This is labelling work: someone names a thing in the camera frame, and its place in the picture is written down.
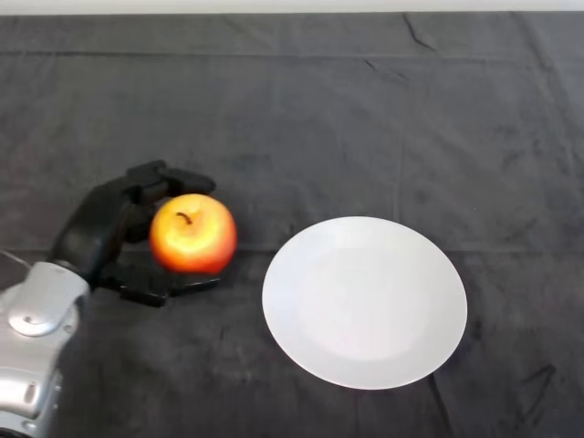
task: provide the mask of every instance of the apple stem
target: apple stem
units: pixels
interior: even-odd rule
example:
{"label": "apple stem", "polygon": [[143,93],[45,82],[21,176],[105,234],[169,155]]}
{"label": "apple stem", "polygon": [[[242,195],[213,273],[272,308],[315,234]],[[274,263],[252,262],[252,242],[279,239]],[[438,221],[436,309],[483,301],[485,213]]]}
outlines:
{"label": "apple stem", "polygon": [[183,217],[183,218],[186,220],[186,223],[187,223],[188,225],[190,225],[190,224],[192,224],[192,223],[193,223],[193,221],[191,220],[191,218],[190,218],[189,216],[187,216],[186,214],[184,214],[183,212],[179,212],[179,213],[177,213],[176,215],[177,215],[177,216],[182,216],[182,217]]}

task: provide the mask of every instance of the white plate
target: white plate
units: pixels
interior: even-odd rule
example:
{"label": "white plate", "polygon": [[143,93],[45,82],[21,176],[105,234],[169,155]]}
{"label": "white plate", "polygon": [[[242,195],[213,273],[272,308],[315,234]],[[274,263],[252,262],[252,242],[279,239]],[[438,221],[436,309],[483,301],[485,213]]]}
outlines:
{"label": "white plate", "polygon": [[417,381],[454,352],[466,296],[424,236],[372,217],[341,217],[290,239],[267,270],[267,325],[282,350],[325,381],[381,390]]}

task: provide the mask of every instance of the cable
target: cable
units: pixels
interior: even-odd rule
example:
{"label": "cable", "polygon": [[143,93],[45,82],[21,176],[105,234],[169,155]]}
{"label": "cable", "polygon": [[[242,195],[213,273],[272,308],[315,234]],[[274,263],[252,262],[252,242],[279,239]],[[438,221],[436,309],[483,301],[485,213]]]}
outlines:
{"label": "cable", "polygon": [[10,251],[6,251],[5,249],[0,249],[0,254],[8,257],[14,262],[19,263],[20,265],[26,266],[26,269],[30,269],[32,266],[26,260],[23,260],[17,255],[12,254]]}

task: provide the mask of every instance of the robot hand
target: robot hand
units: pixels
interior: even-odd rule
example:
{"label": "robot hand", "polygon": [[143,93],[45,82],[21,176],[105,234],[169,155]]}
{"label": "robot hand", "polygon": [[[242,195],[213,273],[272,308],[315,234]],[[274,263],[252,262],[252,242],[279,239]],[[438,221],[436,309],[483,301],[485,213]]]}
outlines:
{"label": "robot hand", "polygon": [[208,194],[213,180],[164,162],[128,170],[93,189],[71,216],[46,262],[0,294],[0,438],[42,438],[57,408],[57,360],[76,332],[95,287],[162,306],[168,297],[213,286],[217,278],[173,276],[118,265],[124,242],[148,238],[154,203]]}

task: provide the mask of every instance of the apple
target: apple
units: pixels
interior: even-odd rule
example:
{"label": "apple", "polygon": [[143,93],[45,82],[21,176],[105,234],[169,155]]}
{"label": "apple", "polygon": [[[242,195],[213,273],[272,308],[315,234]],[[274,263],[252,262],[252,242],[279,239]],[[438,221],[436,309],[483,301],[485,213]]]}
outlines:
{"label": "apple", "polygon": [[216,275],[233,257],[237,231],[222,203],[202,194],[184,194],[156,213],[150,242],[154,257],[164,267]]}

